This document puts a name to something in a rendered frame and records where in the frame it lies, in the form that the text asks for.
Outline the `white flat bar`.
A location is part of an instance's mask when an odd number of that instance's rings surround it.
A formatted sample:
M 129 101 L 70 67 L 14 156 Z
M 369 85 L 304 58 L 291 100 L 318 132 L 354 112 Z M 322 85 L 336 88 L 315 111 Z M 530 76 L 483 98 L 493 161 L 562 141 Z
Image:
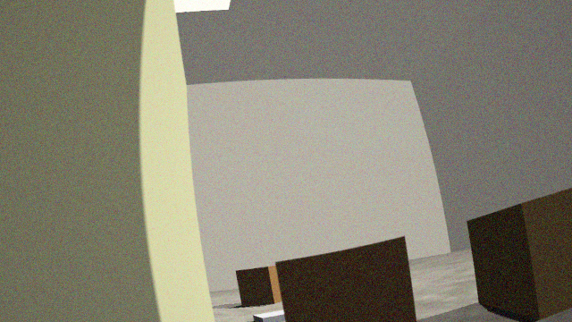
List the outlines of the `white flat bar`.
M 253 315 L 255 322 L 279 322 L 285 321 L 283 310 L 274 311 L 270 313 L 263 313 L 258 315 Z

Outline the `cream box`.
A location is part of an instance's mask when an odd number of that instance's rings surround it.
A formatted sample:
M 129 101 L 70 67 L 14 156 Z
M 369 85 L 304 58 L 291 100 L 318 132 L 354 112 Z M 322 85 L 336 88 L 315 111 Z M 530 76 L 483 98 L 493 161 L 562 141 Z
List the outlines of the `cream box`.
M 0 322 L 215 322 L 174 0 L 0 0 Z

